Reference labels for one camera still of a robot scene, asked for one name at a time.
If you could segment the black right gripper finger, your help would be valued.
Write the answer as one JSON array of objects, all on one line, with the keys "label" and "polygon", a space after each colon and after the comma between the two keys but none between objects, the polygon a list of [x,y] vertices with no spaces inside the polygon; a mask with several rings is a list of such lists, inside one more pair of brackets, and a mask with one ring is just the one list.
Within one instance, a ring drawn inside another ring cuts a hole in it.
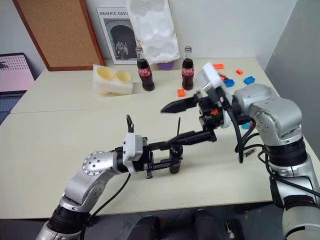
[{"label": "black right gripper finger", "polygon": [[202,130],[202,131],[189,131],[177,135],[176,137],[168,141],[169,145],[195,145],[202,142],[216,142],[217,137],[214,131]]},{"label": "black right gripper finger", "polygon": [[176,100],[165,105],[160,112],[175,114],[184,112],[187,109],[194,108],[198,104],[198,98],[194,95],[192,97]]}]

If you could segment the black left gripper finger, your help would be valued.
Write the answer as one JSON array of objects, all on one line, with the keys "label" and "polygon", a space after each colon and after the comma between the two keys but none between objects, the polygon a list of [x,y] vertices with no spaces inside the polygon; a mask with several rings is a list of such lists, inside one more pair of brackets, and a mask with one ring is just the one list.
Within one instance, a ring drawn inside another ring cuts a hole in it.
[{"label": "black left gripper finger", "polygon": [[149,150],[150,151],[155,151],[155,150],[166,151],[166,150],[169,150],[173,145],[174,144],[169,141],[154,142],[149,144]]},{"label": "black left gripper finger", "polygon": [[163,159],[160,162],[153,163],[151,165],[151,170],[156,171],[156,170],[166,169],[166,168],[169,168],[171,165],[172,165],[171,160]]}]

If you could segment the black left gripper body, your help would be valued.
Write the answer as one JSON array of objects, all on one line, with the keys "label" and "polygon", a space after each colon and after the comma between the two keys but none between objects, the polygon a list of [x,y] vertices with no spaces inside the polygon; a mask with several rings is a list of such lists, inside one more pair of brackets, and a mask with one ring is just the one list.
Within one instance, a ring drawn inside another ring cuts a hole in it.
[{"label": "black left gripper body", "polygon": [[148,145],[147,137],[142,138],[142,155],[137,161],[133,162],[136,172],[145,171],[146,179],[152,179],[152,165],[154,163],[151,147]]}]

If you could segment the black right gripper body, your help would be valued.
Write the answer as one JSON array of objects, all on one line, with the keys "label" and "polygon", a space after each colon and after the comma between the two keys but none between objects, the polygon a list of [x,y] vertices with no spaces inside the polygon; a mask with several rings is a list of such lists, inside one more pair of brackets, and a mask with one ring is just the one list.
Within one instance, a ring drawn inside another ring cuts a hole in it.
[{"label": "black right gripper body", "polygon": [[199,107],[199,121],[204,131],[213,131],[224,123],[223,108],[214,103],[208,96],[196,91]]}]

